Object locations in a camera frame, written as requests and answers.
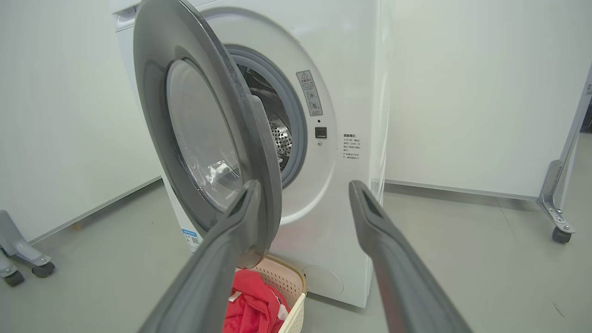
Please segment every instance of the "beige basket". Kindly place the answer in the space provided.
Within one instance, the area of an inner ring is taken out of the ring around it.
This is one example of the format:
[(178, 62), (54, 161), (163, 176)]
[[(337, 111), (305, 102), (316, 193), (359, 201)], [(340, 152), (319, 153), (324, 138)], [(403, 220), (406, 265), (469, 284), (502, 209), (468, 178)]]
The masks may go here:
[(279, 333), (300, 333), (304, 322), (306, 279), (276, 258), (265, 258), (251, 270), (259, 272), (265, 284), (276, 288), (291, 308)]

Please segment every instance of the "red clothing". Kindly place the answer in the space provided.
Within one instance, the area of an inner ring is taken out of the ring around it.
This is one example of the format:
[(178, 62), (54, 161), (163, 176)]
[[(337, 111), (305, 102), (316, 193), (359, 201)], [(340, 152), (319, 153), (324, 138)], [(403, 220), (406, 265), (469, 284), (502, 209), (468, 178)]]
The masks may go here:
[(289, 311), (286, 300), (275, 288), (267, 286), (255, 271), (234, 274), (232, 293), (242, 292), (226, 309), (223, 333), (277, 333), (284, 323), (278, 318), (280, 305)]

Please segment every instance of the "washing machine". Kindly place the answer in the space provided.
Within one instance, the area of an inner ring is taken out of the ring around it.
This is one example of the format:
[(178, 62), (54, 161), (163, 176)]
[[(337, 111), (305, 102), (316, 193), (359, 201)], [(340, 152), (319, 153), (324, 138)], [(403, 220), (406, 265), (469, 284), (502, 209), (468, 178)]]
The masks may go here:
[(242, 185), (308, 291), (364, 307), (348, 184), (382, 202), (390, 0), (111, 2), (126, 70), (194, 251)]

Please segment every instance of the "caster wheel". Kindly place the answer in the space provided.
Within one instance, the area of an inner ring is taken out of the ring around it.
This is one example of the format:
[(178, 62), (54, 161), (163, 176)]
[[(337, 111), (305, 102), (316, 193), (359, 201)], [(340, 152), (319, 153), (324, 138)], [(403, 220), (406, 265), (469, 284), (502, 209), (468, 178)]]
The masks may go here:
[(53, 264), (53, 262), (48, 262), (47, 264), (45, 264), (43, 266), (33, 267), (33, 269), (31, 271), (33, 272), (33, 274), (35, 274), (36, 277), (44, 278), (44, 277), (48, 277), (49, 275), (51, 275), (51, 273), (55, 269), (56, 269), (56, 266)]
[(559, 230), (558, 227), (555, 227), (555, 229), (553, 229), (553, 235), (552, 235), (551, 238), (555, 242), (567, 243), (567, 242), (570, 241), (571, 234), (570, 233), (563, 232), (563, 231)]
[(14, 287), (17, 284), (23, 282), (25, 280), (24, 277), (22, 277), (21, 272), (16, 271), (14, 273), (12, 273), (12, 275), (9, 275), (7, 277), (4, 278), (4, 282), (7, 283), (7, 285)]

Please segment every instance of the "white wall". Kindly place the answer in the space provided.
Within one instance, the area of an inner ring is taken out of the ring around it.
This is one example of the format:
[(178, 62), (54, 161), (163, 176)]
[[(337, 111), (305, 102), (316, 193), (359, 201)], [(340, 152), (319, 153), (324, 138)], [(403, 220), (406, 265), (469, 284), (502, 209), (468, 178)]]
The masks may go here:
[(387, 179), (536, 197), (592, 62), (592, 1), (395, 1)]
[(159, 177), (108, 1), (0, 3), (0, 209), (27, 240)]

